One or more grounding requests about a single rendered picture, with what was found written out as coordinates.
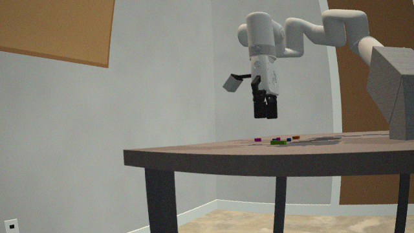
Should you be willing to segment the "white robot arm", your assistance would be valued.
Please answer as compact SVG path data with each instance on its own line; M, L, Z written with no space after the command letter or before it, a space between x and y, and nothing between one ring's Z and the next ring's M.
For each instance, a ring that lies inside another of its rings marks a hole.
M344 23L350 49L359 55L369 68L372 47L384 47L369 36L367 15L359 10L326 10L321 15L323 26L290 17L285 21L285 31L271 19L267 13L253 12L247 15L246 24L239 26L237 37L242 46L248 47L249 57L269 54L277 58L299 58L304 54L303 33L314 44L343 47L346 44ZM242 78L251 78L251 74L231 74L223 88L234 93L241 85Z

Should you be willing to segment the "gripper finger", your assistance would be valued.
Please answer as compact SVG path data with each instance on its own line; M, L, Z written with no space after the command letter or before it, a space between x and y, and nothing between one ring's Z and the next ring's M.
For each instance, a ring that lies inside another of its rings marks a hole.
M267 117L267 104L265 102L266 90L258 90L258 85L261 82L261 76L258 75L251 83L252 94L254 101L254 118Z
M277 96L266 94L265 98L267 100L267 119L278 118Z

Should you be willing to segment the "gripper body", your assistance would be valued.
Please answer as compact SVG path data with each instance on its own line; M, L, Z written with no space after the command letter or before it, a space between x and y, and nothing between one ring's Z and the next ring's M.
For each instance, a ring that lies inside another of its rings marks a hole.
M258 75L261 76L259 90L268 91L266 94L279 95L278 73L276 69L276 57L269 54L259 54L249 57L251 61L251 81Z

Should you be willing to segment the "lime green rectangular bar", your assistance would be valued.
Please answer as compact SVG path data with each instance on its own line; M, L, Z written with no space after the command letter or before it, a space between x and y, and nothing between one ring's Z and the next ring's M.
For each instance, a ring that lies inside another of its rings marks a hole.
M287 141L286 140L271 140L270 144L286 145Z

